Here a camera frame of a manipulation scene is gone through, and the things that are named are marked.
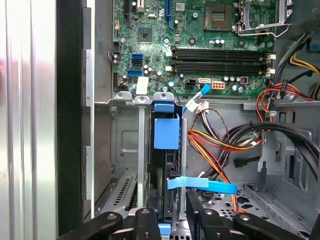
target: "black plastic clip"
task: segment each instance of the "black plastic clip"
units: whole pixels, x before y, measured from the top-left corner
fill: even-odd
[[[283,80],[281,91],[280,91],[280,99],[284,99],[286,95],[287,86],[288,86],[288,80]]]

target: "blue release lever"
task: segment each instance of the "blue release lever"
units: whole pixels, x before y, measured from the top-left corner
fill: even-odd
[[[168,189],[180,187],[196,188],[221,194],[236,194],[237,185],[220,181],[209,181],[208,178],[181,176],[167,180]]]

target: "chipset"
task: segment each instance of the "chipset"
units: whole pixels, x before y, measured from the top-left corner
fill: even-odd
[[[231,31],[233,7],[225,3],[206,2],[204,29],[207,31]]]
[[[152,28],[138,28],[138,43],[152,44]]]

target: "blue pcie slot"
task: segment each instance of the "blue pcie slot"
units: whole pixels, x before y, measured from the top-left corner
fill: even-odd
[[[126,75],[131,78],[137,78],[142,76],[142,70],[128,70]]]
[[[132,54],[131,55],[131,59],[132,60],[143,60],[144,59],[144,55],[143,54]]]
[[[172,0],[165,0],[165,18],[166,21],[169,23],[169,27],[174,30],[174,26],[172,24],[172,16],[171,16],[171,6],[172,5]]]

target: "cable tie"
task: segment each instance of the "cable tie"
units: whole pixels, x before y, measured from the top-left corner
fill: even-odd
[[[280,99],[284,99],[287,91],[288,80],[283,80],[280,91]]]
[[[273,118],[275,116],[277,116],[277,112],[276,111],[268,111],[264,114],[265,118]]]

